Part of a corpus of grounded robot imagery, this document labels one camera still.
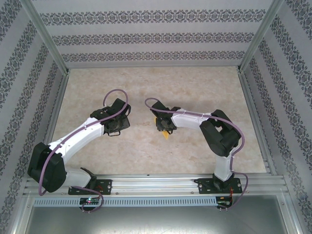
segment purple cable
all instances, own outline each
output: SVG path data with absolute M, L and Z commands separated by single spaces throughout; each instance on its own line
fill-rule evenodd
M 81 189 L 81 190 L 85 190 L 85 191 L 89 191 L 89 192 L 96 193 L 96 194 L 98 194 L 98 195 L 101 197 L 101 204 L 100 204 L 98 207 L 95 207 L 95 208 L 94 208 L 93 210 L 91 210 L 91 211 L 86 211 L 86 210 L 84 210 L 83 207 L 84 207 L 84 205 L 85 205 L 86 203 L 83 203 L 83 205 L 82 205 L 82 207 L 81 207 L 81 210 L 82 210 L 83 213 L 92 213 L 92 212 L 94 212 L 94 211 L 97 211 L 97 210 L 100 209 L 100 208 L 102 207 L 102 205 L 104 204 L 104 197 L 103 197 L 103 195 L 102 195 L 100 192 L 95 191 L 95 190 L 92 190 L 92 189 L 87 189 L 87 188 L 79 187 L 79 186 L 72 186 L 72 187 L 75 188 L 75 189 Z
M 93 122 L 93 123 L 87 124 L 87 125 L 85 126 L 86 128 L 87 128 L 87 127 L 90 127 L 90 126 L 92 126 L 92 125 L 94 125 L 94 124 L 97 124 L 97 123 L 106 121 L 106 120 L 108 120 L 108 119 L 114 118 L 115 116 L 117 116 L 117 115 L 119 115 L 121 112 L 123 112 L 124 109 L 126 109 L 126 107 L 127 107 L 127 105 L 128 105 L 129 99 L 128 99 L 127 93 L 126 93 L 125 91 L 123 91 L 122 89 L 113 89 L 113 90 L 109 91 L 109 92 L 106 94 L 103 103 L 105 103 L 107 97 L 108 97 L 112 92 L 116 92 L 116 91 L 121 91 L 121 92 L 123 92 L 124 95 L 126 96 L 126 103 L 124 104 L 124 106 L 122 107 L 122 109 L 121 109 L 120 111 L 118 111 L 116 114 L 113 114 L 112 116 L 109 116 L 109 117 L 100 119 L 100 120 L 98 120 L 98 121 L 95 121 L 95 122 Z M 76 131 L 74 131 L 73 133 L 71 133 L 68 137 L 66 137 L 63 141 L 61 141 L 61 143 L 58 144 L 58 145 L 54 148 L 54 150 L 52 150 L 52 152 L 49 154 L 49 156 L 47 157 L 46 161 L 44 162 L 44 165 L 43 165 L 43 168 L 42 168 L 42 171 L 41 171 L 41 175 L 40 175 L 40 180 L 39 180 L 39 188 L 38 188 L 39 191 L 38 191 L 38 192 L 39 192 L 39 195 L 40 195 L 40 196 L 43 196 L 43 195 L 47 192 L 47 190 L 44 190 L 44 191 L 42 192 L 42 183 L 43 183 L 43 177 L 44 177 L 45 170 L 46 170 L 46 168 L 47 168 L 47 165 L 48 165 L 48 163 L 49 163 L 51 157 L 52 157 L 53 154 L 56 152 L 56 150 L 58 150 L 58 148 L 61 147 L 62 144 L 64 144 L 66 141 L 68 141 L 72 136 L 74 136 L 74 135 L 77 134 L 78 132 L 84 130 L 85 127 L 81 127 L 81 128 L 79 128 L 79 129 L 77 129 Z M 87 191 L 90 191 L 90 192 L 93 192 L 93 193 L 100 194 L 99 192 L 97 192 L 97 191 L 95 191 L 95 190 L 91 190 L 91 189 L 83 188 L 83 190 L 87 190 Z
M 234 155 L 237 154 L 237 153 L 244 147 L 244 145 L 245 145 L 245 136 L 244 136 L 243 132 L 240 130 L 240 128 L 239 128 L 237 125 L 233 124 L 232 122 L 230 122 L 230 121 L 228 121 L 228 120 L 226 120 L 226 119 L 219 118 L 219 117 L 215 117 L 215 116 L 211 116 L 211 115 L 201 115 L 201 114 L 197 114 L 197 113 L 193 113 L 193 112 L 188 112 L 188 111 L 164 111 L 164 110 L 159 110 L 159 109 L 156 109 L 156 108 L 153 108 L 153 107 L 149 106 L 149 105 L 147 104 L 147 101 L 149 101 L 149 100 L 155 100 L 155 101 L 159 101 L 159 100 L 158 100 L 157 98 L 154 98 L 154 97 L 149 97 L 149 98 L 145 99 L 145 105 L 146 105 L 149 109 L 151 109 L 151 110 L 153 110 L 153 111 L 163 112 L 163 113 L 169 113 L 169 114 L 185 114 L 185 115 L 192 115 L 192 116 L 198 116 L 198 117 L 213 118 L 213 119 L 220 120 L 220 121 L 223 121 L 223 122 L 225 122 L 225 123 L 231 125 L 232 127 L 234 127 L 234 128 L 239 132 L 239 134 L 240 134 L 241 137 L 242 137 L 242 143 L 241 143 L 241 145 L 239 146 L 239 148 L 238 148 L 237 150 L 235 150 L 235 151 L 232 153 L 232 157 L 231 157 L 231 160 L 230 160 L 230 170 L 231 170 L 231 172 L 233 172 L 234 174 L 238 174 L 238 175 L 243 175 L 243 176 L 245 176 L 245 177 L 246 177 L 246 185 L 245 185 L 245 187 L 244 187 L 244 189 L 243 189 L 243 192 L 241 193 L 241 195 L 240 195 L 239 198 L 237 199 L 237 201 L 236 201 L 230 208 L 228 208 L 228 210 L 231 209 L 231 208 L 233 208 L 233 207 L 240 201 L 240 199 L 241 199 L 242 196 L 244 195 L 244 193 L 245 193 L 245 191 L 246 191 L 246 189 L 247 189 L 247 186 L 248 186 L 248 176 L 247 176 L 245 173 L 243 173 L 243 172 L 235 172 L 235 171 L 233 171 L 233 159 L 234 159 Z

